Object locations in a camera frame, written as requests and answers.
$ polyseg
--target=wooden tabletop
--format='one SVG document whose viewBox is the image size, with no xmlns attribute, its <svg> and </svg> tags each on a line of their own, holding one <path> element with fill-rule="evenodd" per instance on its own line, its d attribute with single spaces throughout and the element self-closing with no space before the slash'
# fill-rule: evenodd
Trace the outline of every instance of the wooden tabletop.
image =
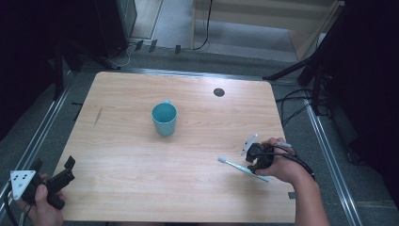
<svg viewBox="0 0 399 226">
<path fill-rule="evenodd" d="M 220 88 L 225 95 L 217 97 Z M 169 99 L 176 131 L 159 136 L 152 108 Z M 66 220 L 294 222 L 291 185 L 264 182 L 246 167 L 245 139 L 284 137 L 264 81 L 134 73 L 97 74 L 58 163 L 71 155 Z"/>
</svg>

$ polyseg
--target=table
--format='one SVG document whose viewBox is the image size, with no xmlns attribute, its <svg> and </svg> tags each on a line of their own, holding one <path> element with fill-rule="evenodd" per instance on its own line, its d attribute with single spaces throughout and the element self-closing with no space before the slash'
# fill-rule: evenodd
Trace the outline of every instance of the table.
<svg viewBox="0 0 399 226">
<path fill-rule="evenodd" d="M 196 20 L 208 19 L 210 2 L 193 0 L 192 49 Z M 330 23 L 335 20 L 334 13 L 339 5 L 340 1 L 336 0 L 214 0 L 210 20 L 287 29 L 300 60 L 320 34 L 328 30 Z"/>
<path fill-rule="evenodd" d="M 225 95 L 217 97 L 215 89 Z M 159 136 L 152 108 L 178 109 L 175 134 Z M 294 222 L 292 186 L 247 166 L 245 139 L 284 137 L 269 83 L 225 78 L 98 73 L 56 172 L 71 155 L 66 220 Z"/>
</svg>

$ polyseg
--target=mug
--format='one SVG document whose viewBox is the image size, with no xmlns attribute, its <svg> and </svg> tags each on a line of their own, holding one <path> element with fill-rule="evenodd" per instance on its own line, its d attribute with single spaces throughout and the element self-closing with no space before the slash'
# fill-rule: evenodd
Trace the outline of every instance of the mug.
<svg viewBox="0 0 399 226">
<path fill-rule="evenodd" d="M 161 136 L 167 137 L 174 133 L 176 119 L 177 109 L 168 99 L 152 109 L 153 124 L 156 132 Z"/>
</svg>

